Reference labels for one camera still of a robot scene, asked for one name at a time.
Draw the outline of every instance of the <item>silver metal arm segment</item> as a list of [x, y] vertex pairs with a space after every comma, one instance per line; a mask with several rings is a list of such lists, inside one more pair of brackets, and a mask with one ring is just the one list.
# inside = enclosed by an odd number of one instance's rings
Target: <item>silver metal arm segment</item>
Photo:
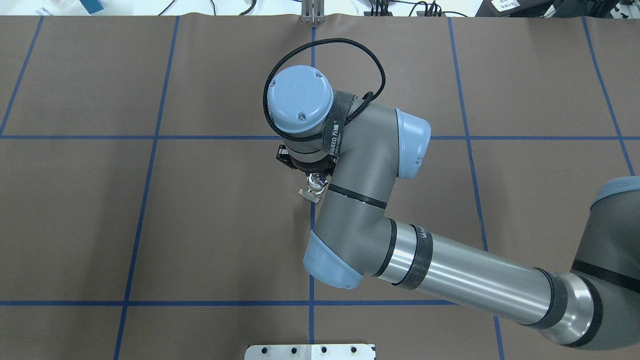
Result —
[[[305, 70], [298, 71], [296, 79]], [[278, 76], [276, 89], [286, 78]], [[272, 113], [281, 117], [276, 124], [295, 128], [298, 102], [275, 101], [277, 94], [270, 95], [269, 103]], [[356, 100], [351, 111], [359, 104]], [[426, 129], [416, 119], [372, 103], [344, 128], [342, 148], [333, 159], [335, 170], [305, 255], [307, 270], [341, 288], [357, 287], [363, 275], [379, 277], [400, 288], [516, 321], [567, 347], [604, 350], [638, 343], [640, 177], [615, 179], [600, 190], [570, 272], [529, 268], [384, 216], [396, 178], [412, 177], [424, 157], [429, 135], [427, 139], [408, 135], [421, 126]], [[324, 129], [323, 122], [319, 118], [313, 128], [306, 126], [291, 135], [316, 134]], [[284, 143], [302, 168], [327, 157], [322, 139]], [[424, 149], [417, 152], [408, 150], [421, 146]]]

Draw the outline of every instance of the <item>table surface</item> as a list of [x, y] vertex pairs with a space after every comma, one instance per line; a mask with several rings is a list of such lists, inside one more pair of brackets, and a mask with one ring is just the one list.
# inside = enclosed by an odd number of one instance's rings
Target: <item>table surface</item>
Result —
[[[373, 278], [311, 279], [322, 208], [274, 159], [261, 103], [291, 49], [365, 44], [387, 71], [376, 102], [433, 128], [387, 216], [567, 271], [599, 187], [640, 169], [637, 20], [2, 17], [0, 33], [0, 357], [241, 359], [308, 342], [374, 343], [379, 359], [639, 357]], [[378, 87], [344, 44], [294, 64]]]

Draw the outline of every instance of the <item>black cable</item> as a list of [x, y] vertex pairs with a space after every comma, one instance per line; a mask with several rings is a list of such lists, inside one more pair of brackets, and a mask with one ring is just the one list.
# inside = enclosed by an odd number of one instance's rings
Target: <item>black cable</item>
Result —
[[596, 12], [595, 17], [601, 17], [602, 16], [604, 18], [604, 15], [600, 15], [600, 13], [602, 13], [602, 8], [604, 7], [605, 3], [606, 3], [606, 1], [602, 0], [602, 2], [600, 3], [600, 8], [598, 9], [598, 12]]
[[[209, 1], [211, 2], [211, 6], [213, 6], [213, 15], [217, 15], [216, 4], [213, 2], [213, 0], [209, 0]], [[158, 16], [164, 14], [165, 11], [169, 10], [169, 8], [171, 7], [171, 5], [173, 5], [173, 3], [175, 3], [175, 0], [172, 0], [171, 3], [166, 8], [164, 8], [164, 10], [161, 13], [158, 14]]]
[[584, 8], [581, 10], [576, 10], [574, 12], [568, 13], [565, 16], [559, 16], [557, 19], [567, 19], [569, 17], [574, 17], [574, 15], [576, 14], [580, 14], [580, 16], [583, 16], [587, 13], [587, 8], [589, 7], [589, 1], [587, 0], [586, 4], [584, 5]]
[[246, 15], [246, 14], [250, 13], [251, 10], [253, 10], [253, 8], [255, 8], [255, 3], [257, 3], [257, 2], [258, 2], [258, 0], [251, 0], [251, 6], [249, 6], [249, 9], [241, 12], [240, 15]]
[[438, 16], [438, 15], [440, 15], [441, 13], [457, 13], [458, 15], [462, 15], [462, 16], [464, 16], [464, 17], [468, 17], [468, 16], [466, 16], [465, 14], [463, 14], [463, 13], [459, 13], [459, 12], [436, 12], [436, 13], [431, 14], [431, 16]]
[[429, 6], [429, 9], [427, 11], [424, 12], [424, 16], [431, 16], [432, 13], [437, 12], [438, 10], [436, 9], [436, 2], [432, 2], [431, 6]]
[[385, 83], [387, 82], [387, 77], [385, 75], [385, 69], [382, 68], [382, 64], [380, 63], [380, 61], [378, 60], [378, 58], [376, 57], [376, 55], [369, 50], [368, 48], [366, 48], [366, 46], [362, 45], [359, 42], [355, 42], [353, 40], [350, 39], [346, 39], [346, 38], [328, 38], [328, 39], [323, 39], [323, 40], [316, 40], [316, 41], [312, 41], [309, 43], [306, 43], [302, 46], [299, 46], [298, 48], [296, 48], [295, 50], [291, 51], [289, 54], [286, 54], [282, 59], [280, 59], [280, 61], [278, 61], [278, 63], [276, 64], [275, 67], [273, 67], [273, 70], [271, 70], [271, 73], [269, 73], [269, 76], [267, 77], [267, 81], [264, 84], [264, 92], [262, 93], [262, 108], [264, 110], [264, 117], [267, 119], [267, 123], [269, 124], [269, 127], [271, 127], [271, 129], [273, 131], [276, 132], [276, 134], [280, 135], [283, 139], [286, 140], [290, 140], [293, 142], [310, 142], [310, 141], [314, 141], [317, 139], [322, 139], [323, 137], [323, 133], [320, 132], [318, 134], [315, 135], [311, 135], [311, 136], [306, 136], [303, 138], [296, 138], [295, 136], [291, 136], [287, 133], [284, 133], [282, 130], [280, 130], [275, 123], [273, 122], [273, 118], [271, 117], [271, 114], [269, 113], [269, 106], [267, 103], [267, 92], [269, 91], [269, 86], [271, 85], [271, 81], [273, 80], [273, 78], [276, 76], [276, 72], [278, 72], [278, 70], [280, 69], [280, 67], [282, 67], [282, 65], [284, 65], [285, 62], [287, 62], [289, 59], [291, 59], [293, 56], [295, 56], [298, 53], [301, 53], [304, 50], [307, 50], [310, 47], [314, 47], [314, 46], [318, 46], [318, 45], [324, 45], [324, 44], [331, 44], [331, 43], [343, 43], [343, 44], [349, 44], [349, 45], [353, 45], [357, 48], [359, 48], [360, 50], [364, 51], [365, 53], [367, 53], [367, 55], [369, 55], [369, 57], [373, 60], [374, 63], [376, 63], [376, 66], [378, 67], [378, 70], [380, 71], [380, 88], [378, 89], [378, 91], [374, 94], [373, 92], [367, 92], [363, 97], [362, 97], [362, 104], [360, 104], [360, 106], [358, 106], [358, 108], [351, 114], [349, 114], [349, 116], [347, 116], [347, 119], [344, 123], [344, 125], [349, 124], [351, 121], [353, 121], [353, 119], [357, 118], [358, 115], [360, 115], [369, 105], [369, 103], [373, 100], [375, 100], [380, 93], [382, 93], [382, 90], [385, 88]]
[[425, 1], [418, 1], [417, 3], [413, 3], [413, 8], [411, 8], [411, 11], [409, 12], [409, 16], [411, 16], [413, 14], [413, 11], [415, 10], [415, 7], [423, 4], [424, 5], [424, 12], [427, 12], [427, 9], [429, 8], [429, 4], [427, 4], [427, 2]]
[[163, 10], [163, 11], [161, 11], [161, 12], [158, 14], [158, 16], [160, 16], [160, 15], [164, 14], [164, 12], [165, 12], [165, 11], [169, 10], [169, 8], [171, 7], [171, 5], [173, 5], [173, 3], [175, 3], [175, 0], [171, 0], [171, 3], [170, 3], [169, 5], [167, 5], [167, 7], [166, 7], [166, 8], [164, 8], [164, 10]]
[[408, 1], [401, 1], [401, 0], [389, 0], [390, 3], [403, 3], [403, 4], [411, 4], [411, 5], [415, 5], [415, 3], [410, 3]]

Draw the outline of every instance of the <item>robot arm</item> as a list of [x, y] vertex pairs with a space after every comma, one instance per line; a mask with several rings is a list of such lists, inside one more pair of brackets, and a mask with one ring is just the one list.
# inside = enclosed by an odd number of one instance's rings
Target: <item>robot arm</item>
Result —
[[[417, 173], [431, 128], [371, 103], [344, 132], [334, 132], [327, 122], [362, 102], [338, 97], [349, 98], [302, 65], [268, 86], [269, 113], [289, 135], [290, 166], [310, 179], [332, 176], [305, 254], [311, 275], [347, 289], [364, 275], [378, 277], [490, 311], [567, 347], [603, 350], [640, 341], [640, 177], [605, 184], [571, 272], [529, 268], [385, 217], [395, 179]], [[296, 141], [317, 133], [323, 137]]]

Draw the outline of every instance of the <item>black band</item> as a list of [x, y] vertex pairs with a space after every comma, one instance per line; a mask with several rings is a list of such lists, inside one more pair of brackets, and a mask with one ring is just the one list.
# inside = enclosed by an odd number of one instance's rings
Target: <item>black band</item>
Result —
[[415, 255], [404, 278], [393, 284], [407, 290], [415, 290], [422, 284], [429, 272], [431, 258], [433, 257], [433, 237], [431, 233], [421, 226], [412, 225], [416, 235]]
[[577, 341], [570, 344], [564, 344], [563, 346], [565, 347], [581, 347], [583, 345], [587, 345], [591, 340], [593, 340], [596, 334], [598, 334], [598, 330], [600, 330], [600, 326], [602, 325], [602, 298], [600, 298], [598, 290], [593, 286], [591, 281], [582, 276], [580, 276], [580, 278], [584, 281], [584, 284], [589, 288], [589, 292], [591, 293], [591, 298], [593, 299], [593, 317], [587, 332], [585, 332]]
[[374, 277], [378, 277], [382, 275], [383, 272], [385, 272], [387, 266], [389, 266], [389, 261], [391, 261], [391, 256], [393, 256], [394, 250], [396, 248], [398, 228], [394, 219], [390, 218], [389, 220], [391, 220], [391, 241], [389, 242], [389, 249], [387, 249], [387, 256], [385, 256], [385, 260], [384, 262], [382, 262], [382, 266], [375, 274], [373, 274]]
[[365, 204], [369, 204], [372, 206], [375, 206], [377, 208], [381, 208], [381, 209], [386, 209], [387, 208], [387, 203], [386, 202], [382, 202], [380, 200], [376, 200], [373, 199], [372, 197], [368, 197], [365, 195], [362, 195], [361, 193], [356, 193], [356, 192], [352, 192], [351, 190], [345, 189], [345, 188], [341, 188], [337, 185], [334, 184], [329, 184], [329, 190], [339, 193], [340, 195], [344, 195], [346, 197], [350, 197], [354, 200], [357, 201], [362, 201]]
[[545, 275], [549, 281], [549, 287], [551, 289], [551, 301], [549, 302], [549, 309], [545, 316], [539, 321], [532, 323], [531, 325], [525, 325], [537, 330], [548, 329], [551, 326], [557, 324], [562, 320], [564, 313], [566, 312], [566, 306], [568, 302], [566, 285], [562, 279], [556, 274], [549, 273], [544, 269], [535, 268]]
[[302, 161], [296, 160], [293, 156], [291, 156], [291, 162], [293, 165], [300, 171], [306, 173], [312, 172], [323, 172], [328, 168], [332, 168], [335, 166], [331, 156], [327, 155], [318, 161], [314, 161], [312, 163], [305, 163]]
[[311, 154], [315, 154], [317, 152], [320, 152], [320, 150], [314, 150], [312, 152], [300, 152], [300, 151], [295, 151], [294, 149], [288, 147], [287, 150], [289, 152], [295, 152], [296, 154], [301, 154], [301, 155], [311, 155]]
[[333, 96], [333, 104], [324, 121], [323, 151], [336, 158], [340, 155], [342, 132], [355, 97], [348, 92], [336, 91]]
[[578, 259], [573, 261], [571, 269], [597, 277], [598, 279], [604, 280], [610, 284], [617, 285], [640, 294], [640, 280], [634, 279], [633, 277], [585, 263]]

